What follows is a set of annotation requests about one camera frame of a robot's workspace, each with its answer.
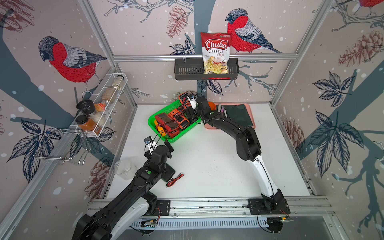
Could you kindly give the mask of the red cassava chips bag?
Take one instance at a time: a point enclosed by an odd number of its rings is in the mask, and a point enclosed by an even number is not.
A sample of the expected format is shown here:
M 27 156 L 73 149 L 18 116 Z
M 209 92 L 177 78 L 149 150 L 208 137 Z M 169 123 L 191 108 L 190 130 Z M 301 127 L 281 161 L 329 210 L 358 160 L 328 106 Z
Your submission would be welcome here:
M 204 74 L 228 74 L 232 34 L 201 33 Z

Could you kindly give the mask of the black lid jar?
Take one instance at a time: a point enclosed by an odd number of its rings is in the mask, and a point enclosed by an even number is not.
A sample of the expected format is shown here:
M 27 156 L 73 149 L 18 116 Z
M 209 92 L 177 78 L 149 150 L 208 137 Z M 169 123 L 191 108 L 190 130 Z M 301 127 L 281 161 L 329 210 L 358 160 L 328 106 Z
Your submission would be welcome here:
M 94 102 L 92 100 L 82 100 L 78 102 L 76 108 L 85 115 L 92 115 L 96 111 Z

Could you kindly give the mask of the aluminium front rail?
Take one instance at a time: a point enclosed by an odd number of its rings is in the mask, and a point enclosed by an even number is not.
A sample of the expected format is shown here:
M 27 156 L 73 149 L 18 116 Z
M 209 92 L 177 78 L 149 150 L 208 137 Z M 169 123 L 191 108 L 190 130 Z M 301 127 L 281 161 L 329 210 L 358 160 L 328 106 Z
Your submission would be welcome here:
M 171 209 L 164 218 L 237 218 L 237 217 L 324 217 L 336 212 L 328 198 L 314 196 L 285 197 L 290 215 L 251 215 L 248 208 L 251 197 L 234 198 L 169 198 Z

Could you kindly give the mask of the green plastic basket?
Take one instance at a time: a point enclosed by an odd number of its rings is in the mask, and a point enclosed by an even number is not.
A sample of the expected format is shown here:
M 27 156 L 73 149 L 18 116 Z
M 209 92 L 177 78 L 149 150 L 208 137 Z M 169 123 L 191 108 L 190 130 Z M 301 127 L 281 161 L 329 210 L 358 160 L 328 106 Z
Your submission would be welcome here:
M 193 113 L 191 105 L 176 101 L 151 115 L 148 125 L 160 139 L 174 143 L 198 125 L 192 120 Z

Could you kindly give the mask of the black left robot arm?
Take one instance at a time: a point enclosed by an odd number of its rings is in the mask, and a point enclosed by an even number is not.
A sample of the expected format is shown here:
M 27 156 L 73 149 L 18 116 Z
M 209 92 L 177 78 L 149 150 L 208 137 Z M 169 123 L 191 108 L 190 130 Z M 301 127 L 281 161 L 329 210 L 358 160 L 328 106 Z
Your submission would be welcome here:
M 150 189 L 162 179 L 167 160 L 174 151 L 169 141 L 158 145 L 137 170 L 130 184 L 104 208 L 77 222 L 73 240 L 116 240 L 132 223 L 146 214 L 156 213 L 157 196 Z

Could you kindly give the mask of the dark green cloth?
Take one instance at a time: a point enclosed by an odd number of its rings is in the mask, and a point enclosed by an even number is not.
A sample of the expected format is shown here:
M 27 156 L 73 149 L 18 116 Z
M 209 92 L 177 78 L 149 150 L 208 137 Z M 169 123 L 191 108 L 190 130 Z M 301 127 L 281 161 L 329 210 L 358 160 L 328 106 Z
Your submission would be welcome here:
M 241 105 L 221 105 L 220 113 L 227 119 L 243 127 L 253 127 L 251 116 L 244 104 Z

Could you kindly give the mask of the red black test leads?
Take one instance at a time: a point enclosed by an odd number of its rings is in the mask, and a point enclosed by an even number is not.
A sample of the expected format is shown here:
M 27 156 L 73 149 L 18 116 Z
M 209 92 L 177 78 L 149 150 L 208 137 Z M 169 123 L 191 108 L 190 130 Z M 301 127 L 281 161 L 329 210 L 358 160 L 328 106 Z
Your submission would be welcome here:
M 180 180 L 182 177 L 184 176 L 183 173 L 180 173 L 176 178 L 171 178 L 167 184 L 166 184 L 166 187 L 167 188 L 170 188 L 172 187 L 178 180 Z

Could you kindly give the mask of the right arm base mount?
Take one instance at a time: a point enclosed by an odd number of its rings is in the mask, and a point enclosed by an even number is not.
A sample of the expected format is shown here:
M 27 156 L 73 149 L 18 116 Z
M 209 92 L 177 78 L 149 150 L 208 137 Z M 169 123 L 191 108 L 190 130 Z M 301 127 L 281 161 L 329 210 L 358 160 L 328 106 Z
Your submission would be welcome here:
M 251 215 L 290 215 L 291 211 L 282 191 L 271 197 L 262 195 L 261 198 L 248 199 L 248 208 Z

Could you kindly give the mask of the clear plastic cup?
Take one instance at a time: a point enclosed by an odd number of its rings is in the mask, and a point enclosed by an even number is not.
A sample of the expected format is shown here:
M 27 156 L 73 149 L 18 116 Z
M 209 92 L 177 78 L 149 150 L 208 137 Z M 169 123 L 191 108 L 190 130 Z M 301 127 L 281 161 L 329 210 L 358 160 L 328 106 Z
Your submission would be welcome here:
M 136 166 L 131 160 L 122 160 L 115 163 L 115 175 L 119 176 L 123 180 L 130 180 L 135 177 L 137 172 Z

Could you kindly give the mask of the black wall basket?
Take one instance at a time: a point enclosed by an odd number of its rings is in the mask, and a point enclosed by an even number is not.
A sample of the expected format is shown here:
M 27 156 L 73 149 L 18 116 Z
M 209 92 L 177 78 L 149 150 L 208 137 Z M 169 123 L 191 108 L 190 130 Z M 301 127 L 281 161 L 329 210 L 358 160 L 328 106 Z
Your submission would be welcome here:
M 239 76 L 238 59 L 229 59 L 228 74 L 205 74 L 203 59 L 175 59 L 174 74 L 178 81 L 236 80 Z

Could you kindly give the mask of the yellow multimeter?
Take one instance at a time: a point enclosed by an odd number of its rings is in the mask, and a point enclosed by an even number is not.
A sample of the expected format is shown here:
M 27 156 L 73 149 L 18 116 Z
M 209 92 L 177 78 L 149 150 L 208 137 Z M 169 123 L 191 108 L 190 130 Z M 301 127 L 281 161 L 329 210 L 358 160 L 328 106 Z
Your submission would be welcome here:
M 156 125 L 156 129 L 158 130 L 160 135 L 164 136 L 166 134 L 165 131 L 164 131 L 164 128 L 161 125 L 157 124 Z

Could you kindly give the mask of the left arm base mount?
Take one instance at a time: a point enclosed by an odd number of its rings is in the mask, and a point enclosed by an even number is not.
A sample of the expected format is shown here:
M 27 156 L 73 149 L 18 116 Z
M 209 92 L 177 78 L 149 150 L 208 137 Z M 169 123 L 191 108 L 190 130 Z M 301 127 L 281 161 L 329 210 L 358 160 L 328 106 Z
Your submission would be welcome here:
M 144 194 L 137 201 L 138 205 L 143 203 L 145 212 L 142 211 L 140 217 L 155 217 L 155 216 L 169 216 L 171 209 L 171 200 L 158 199 L 156 195 L 151 192 Z

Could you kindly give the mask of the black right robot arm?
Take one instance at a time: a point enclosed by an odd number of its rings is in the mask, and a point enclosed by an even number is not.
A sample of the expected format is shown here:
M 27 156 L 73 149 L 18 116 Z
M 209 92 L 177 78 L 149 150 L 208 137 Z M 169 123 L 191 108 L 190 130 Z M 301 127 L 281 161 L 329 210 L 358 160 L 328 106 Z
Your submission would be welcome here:
M 194 117 L 201 119 L 204 124 L 222 130 L 236 141 L 238 156 L 244 161 L 249 161 L 255 171 L 265 209 L 269 212 L 276 210 L 285 198 L 264 165 L 261 144 L 255 129 L 238 125 L 218 111 L 212 110 L 205 97 L 195 98 L 191 106 L 194 109 Z

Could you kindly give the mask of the pink plastic tray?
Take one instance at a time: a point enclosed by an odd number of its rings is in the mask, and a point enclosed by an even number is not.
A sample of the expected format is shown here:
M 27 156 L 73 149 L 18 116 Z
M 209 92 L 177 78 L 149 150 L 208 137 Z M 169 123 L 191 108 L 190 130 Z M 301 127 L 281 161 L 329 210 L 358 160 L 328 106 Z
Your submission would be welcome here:
M 217 104 L 216 110 L 224 117 L 243 127 L 255 128 L 252 110 L 248 104 Z

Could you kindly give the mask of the large red multimeter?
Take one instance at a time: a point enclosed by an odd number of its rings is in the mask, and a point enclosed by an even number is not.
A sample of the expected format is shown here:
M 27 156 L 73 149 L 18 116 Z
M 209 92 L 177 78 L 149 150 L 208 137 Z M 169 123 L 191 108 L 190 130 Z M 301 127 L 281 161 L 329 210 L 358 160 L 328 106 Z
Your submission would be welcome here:
M 161 114 L 158 114 L 158 115 L 155 115 L 155 120 L 157 121 L 157 123 L 161 126 L 165 126 L 167 124 L 174 124 L 175 122 L 173 121 L 173 119 L 171 119 L 168 114 L 166 113 L 161 113 Z

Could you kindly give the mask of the orange plastic bowl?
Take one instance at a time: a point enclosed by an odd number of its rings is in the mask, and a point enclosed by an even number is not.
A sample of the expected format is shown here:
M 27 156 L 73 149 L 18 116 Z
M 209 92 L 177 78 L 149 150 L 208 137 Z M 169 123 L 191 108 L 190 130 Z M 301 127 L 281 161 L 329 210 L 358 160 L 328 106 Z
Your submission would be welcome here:
M 208 104 L 209 104 L 212 111 L 216 110 L 216 108 L 217 108 L 216 104 L 214 104 L 212 102 L 208 102 Z

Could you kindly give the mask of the orange spice jar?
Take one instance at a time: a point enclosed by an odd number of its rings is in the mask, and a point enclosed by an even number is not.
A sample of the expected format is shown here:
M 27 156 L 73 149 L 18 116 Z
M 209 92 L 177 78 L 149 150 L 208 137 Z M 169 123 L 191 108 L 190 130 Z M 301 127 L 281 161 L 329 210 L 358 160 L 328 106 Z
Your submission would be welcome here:
M 75 122 L 84 131 L 93 131 L 97 127 L 97 124 L 87 115 L 77 116 Z

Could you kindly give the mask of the black green multimeter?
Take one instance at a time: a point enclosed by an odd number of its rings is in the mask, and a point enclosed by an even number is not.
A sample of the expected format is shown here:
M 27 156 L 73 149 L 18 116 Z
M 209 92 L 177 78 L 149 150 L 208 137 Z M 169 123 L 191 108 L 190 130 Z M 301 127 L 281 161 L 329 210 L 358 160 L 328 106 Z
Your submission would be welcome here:
M 169 164 L 166 164 L 165 170 L 162 173 L 162 180 L 164 182 L 170 181 L 175 173 L 176 173 L 176 171 Z

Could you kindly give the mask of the red black multimeter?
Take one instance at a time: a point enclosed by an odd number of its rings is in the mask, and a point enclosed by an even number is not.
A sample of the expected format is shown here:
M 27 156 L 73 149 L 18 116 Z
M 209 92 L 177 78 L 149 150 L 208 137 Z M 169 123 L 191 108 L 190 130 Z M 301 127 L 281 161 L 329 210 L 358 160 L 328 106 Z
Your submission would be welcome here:
M 164 128 L 169 138 L 174 138 L 180 133 L 180 127 L 176 122 L 174 124 L 167 124 Z

